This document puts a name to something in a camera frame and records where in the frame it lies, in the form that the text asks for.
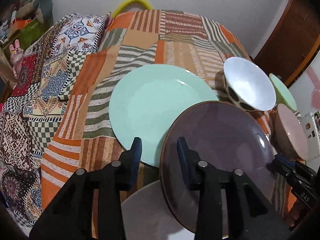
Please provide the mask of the yellow fuzzy chair back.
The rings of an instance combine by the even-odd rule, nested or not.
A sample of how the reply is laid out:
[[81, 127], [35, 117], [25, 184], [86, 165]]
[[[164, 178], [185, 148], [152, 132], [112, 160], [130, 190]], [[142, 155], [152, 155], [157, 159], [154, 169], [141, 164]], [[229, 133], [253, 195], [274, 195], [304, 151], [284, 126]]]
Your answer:
[[124, 12], [127, 8], [131, 8], [133, 6], [137, 6], [138, 8], [143, 8], [146, 10], [152, 10], [153, 6], [148, 0], [123, 0], [112, 12], [111, 17], [116, 18], [119, 14]]

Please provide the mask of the mint green plate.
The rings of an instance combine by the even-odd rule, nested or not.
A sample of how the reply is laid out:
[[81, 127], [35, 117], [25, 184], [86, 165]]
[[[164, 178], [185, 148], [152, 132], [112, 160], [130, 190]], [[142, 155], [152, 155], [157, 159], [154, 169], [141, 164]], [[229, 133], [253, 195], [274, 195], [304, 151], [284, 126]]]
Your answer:
[[197, 103], [216, 100], [210, 86], [186, 69], [167, 64], [142, 66], [126, 74], [112, 92], [112, 131], [126, 150], [139, 137], [141, 161], [159, 167], [163, 140], [175, 119]]

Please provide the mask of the orange striped patchwork tablecloth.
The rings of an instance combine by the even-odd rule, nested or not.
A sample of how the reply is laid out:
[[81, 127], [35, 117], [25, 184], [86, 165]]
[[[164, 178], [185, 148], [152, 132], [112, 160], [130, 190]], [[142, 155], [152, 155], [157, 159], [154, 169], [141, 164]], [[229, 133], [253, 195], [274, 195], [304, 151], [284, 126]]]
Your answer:
[[142, 162], [163, 173], [180, 173], [174, 120], [196, 103], [217, 106], [223, 64], [237, 56], [227, 92], [251, 110], [270, 110], [276, 91], [270, 78], [250, 63], [224, 27], [182, 12], [144, 10], [119, 16], [99, 53], [88, 55], [76, 78], [67, 112], [42, 163], [44, 187], [56, 195], [31, 231], [31, 239], [190, 239], [169, 212], [154, 182], [124, 204], [104, 201], [117, 212], [99, 219], [94, 206], [112, 162], [140, 137]]

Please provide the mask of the white bowl with brown dots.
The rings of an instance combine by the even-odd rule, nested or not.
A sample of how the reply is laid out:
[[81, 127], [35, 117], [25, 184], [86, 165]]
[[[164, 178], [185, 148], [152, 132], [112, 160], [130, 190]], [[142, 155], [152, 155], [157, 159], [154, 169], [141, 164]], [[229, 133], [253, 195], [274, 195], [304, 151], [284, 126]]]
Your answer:
[[266, 73], [242, 57], [230, 57], [223, 64], [223, 78], [229, 99], [247, 112], [270, 111], [276, 105], [276, 91]]

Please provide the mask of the colourful patterned patchwork cloth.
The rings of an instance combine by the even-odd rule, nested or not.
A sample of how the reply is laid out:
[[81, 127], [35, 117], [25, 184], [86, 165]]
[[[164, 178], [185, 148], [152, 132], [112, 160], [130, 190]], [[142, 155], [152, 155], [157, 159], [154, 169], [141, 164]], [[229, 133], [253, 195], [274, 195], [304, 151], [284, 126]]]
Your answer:
[[1, 194], [24, 230], [42, 213], [41, 159], [67, 109], [71, 80], [97, 52], [109, 20], [66, 15], [23, 54], [18, 83], [1, 110]]

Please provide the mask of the pink rabbit figurine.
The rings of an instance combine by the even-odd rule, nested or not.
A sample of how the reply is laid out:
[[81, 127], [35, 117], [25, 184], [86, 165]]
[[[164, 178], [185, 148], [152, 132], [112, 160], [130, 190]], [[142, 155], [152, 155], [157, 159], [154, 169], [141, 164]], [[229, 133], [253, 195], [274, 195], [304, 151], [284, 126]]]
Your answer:
[[19, 40], [15, 40], [14, 44], [9, 46], [10, 51], [10, 62], [12, 64], [12, 70], [14, 77], [19, 79], [20, 72], [22, 69], [22, 62], [23, 62], [23, 54], [24, 51], [20, 46]]

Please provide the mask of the white plate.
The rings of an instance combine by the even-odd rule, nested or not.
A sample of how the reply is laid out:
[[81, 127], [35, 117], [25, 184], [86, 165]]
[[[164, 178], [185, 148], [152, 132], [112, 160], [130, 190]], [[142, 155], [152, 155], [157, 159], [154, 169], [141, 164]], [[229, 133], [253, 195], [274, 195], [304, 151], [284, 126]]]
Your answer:
[[121, 210], [127, 239], [194, 239], [195, 234], [181, 226], [168, 209], [160, 181], [129, 196]]

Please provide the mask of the brown wooden door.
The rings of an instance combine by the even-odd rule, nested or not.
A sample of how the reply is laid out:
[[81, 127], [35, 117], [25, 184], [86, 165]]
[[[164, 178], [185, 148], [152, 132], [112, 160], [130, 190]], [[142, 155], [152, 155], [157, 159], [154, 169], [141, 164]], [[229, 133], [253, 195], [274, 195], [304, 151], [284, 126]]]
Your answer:
[[290, 86], [319, 51], [319, 16], [308, 0], [289, 0], [276, 27], [254, 58], [266, 74]]

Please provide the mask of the green cardboard box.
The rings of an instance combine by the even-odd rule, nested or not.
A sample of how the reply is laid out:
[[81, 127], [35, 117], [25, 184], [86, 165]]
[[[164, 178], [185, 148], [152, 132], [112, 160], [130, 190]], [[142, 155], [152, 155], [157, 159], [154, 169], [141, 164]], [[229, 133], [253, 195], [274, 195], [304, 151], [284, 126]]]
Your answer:
[[19, 40], [20, 47], [23, 50], [28, 49], [34, 42], [36, 42], [41, 36], [47, 31], [47, 26], [45, 24], [41, 24], [36, 18], [29, 22], [25, 27], [16, 31], [14, 35], [12, 35], [1, 48], [7, 55], [10, 56], [9, 46], [14, 44], [15, 40]]

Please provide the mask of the pink ceramic bowl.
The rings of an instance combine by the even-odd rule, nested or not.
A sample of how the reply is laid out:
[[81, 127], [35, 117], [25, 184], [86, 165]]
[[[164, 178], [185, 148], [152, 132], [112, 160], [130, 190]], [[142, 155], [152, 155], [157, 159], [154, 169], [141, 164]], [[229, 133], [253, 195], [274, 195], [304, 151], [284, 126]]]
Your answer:
[[274, 138], [280, 153], [290, 160], [306, 160], [308, 143], [293, 111], [280, 103], [274, 114]]

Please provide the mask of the mint green bowl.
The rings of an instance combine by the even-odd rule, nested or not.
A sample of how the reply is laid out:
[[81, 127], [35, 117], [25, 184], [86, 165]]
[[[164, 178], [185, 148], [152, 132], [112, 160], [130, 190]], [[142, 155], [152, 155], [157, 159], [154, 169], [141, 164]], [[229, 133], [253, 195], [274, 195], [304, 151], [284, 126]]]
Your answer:
[[289, 89], [285, 86], [285, 84], [274, 74], [269, 74], [269, 79], [274, 86], [274, 90], [276, 91], [276, 104], [284, 104], [291, 111], [297, 111], [297, 105], [294, 100], [294, 97], [290, 93]]

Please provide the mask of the grey plush toy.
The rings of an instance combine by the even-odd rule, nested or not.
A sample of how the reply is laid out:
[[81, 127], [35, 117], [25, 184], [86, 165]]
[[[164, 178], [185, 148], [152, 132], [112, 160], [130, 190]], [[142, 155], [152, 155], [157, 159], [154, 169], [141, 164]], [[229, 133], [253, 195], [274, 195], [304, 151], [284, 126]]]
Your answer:
[[52, 0], [21, 0], [16, 18], [22, 20], [34, 15], [40, 24], [53, 25]]

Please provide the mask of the white appliance with stickers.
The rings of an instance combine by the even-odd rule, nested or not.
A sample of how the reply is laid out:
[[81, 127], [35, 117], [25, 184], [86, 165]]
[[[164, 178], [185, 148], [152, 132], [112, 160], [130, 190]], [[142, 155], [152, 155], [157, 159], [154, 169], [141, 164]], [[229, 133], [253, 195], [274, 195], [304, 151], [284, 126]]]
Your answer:
[[301, 117], [300, 123], [308, 143], [307, 161], [312, 161], [319, 157], [319, 130], [314, 114], [312, 112], [307, 113], [304, 117]]

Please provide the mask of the purple ceramic plate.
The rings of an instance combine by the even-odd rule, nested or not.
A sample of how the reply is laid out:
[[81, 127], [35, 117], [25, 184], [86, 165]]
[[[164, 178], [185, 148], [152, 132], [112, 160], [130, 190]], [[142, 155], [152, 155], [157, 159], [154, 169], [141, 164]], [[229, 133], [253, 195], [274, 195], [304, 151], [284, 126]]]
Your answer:
[[274, 175], [267, 169], [273, 160], [271, 144], [260, 125], [230, 103], [207, 101], [181, 113], [169, 128], [161, 150], [160, 178], [165, 201], [177, 221], [195, 232], [199, 192], [184, 184], [177, 154], [177, 140], [216, 168], [242, 169], [264, 196], [271, 200]]

